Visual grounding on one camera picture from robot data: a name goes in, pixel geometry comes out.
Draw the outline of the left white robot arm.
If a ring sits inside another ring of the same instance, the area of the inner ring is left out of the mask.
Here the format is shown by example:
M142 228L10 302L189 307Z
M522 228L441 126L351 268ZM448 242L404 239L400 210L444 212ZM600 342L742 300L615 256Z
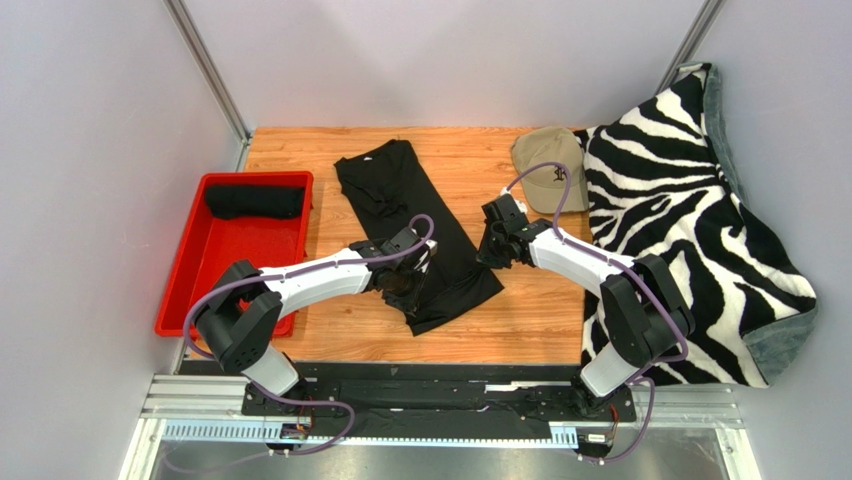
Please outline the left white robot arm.
M389 306L416 312L437 241L405 227L390 239L362 240L337 253L285 267L232 264L187 314L226 373L241 374L266 393L284 395L301 379L271 343L278 322L323 301L378 291Z

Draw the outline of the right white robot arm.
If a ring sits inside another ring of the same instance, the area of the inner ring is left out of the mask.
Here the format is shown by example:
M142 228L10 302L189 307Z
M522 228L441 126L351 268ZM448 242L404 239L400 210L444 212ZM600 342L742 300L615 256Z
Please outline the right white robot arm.
M686 339L696 322L662 258L607 252L551 221L531 221L509 193L482 210L480 263L492 269L521 263L556 273L597 297L603 309L608 341L571 381L578 403L600 403L645 368L687 356Z

